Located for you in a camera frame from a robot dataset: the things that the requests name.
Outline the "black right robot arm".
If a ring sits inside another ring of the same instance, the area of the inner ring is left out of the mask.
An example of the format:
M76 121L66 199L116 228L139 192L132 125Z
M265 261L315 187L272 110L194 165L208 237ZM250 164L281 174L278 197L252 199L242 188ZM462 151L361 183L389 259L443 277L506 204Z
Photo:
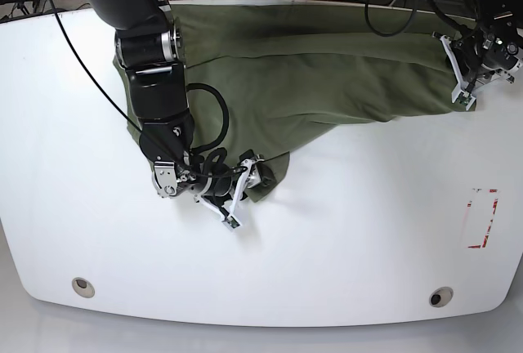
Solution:
M220 144L230 114L218 90L186 83L181 26L168 0L88 0L96 14L115 30L115 55L127 84L129 123L138 145L153 167L159 196L174 198L185 190L207 199L229 199L234 190L271 188L273 172L252 151L238 164L226 164ZM194 147L194 119L187 93L206 91L217 100L222 125L217 138Z

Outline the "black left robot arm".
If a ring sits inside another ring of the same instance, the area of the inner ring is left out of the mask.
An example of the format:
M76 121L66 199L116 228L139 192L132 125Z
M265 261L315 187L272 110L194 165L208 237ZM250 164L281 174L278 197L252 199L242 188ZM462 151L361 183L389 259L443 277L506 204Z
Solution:
M436 35L453 68L460 89L472 92L482 81L494 76L513 80L522 67L522 0L463 0L474 15L476 24L470 28L447 16L435 0L426 0L435 15L451 29L458 39Z

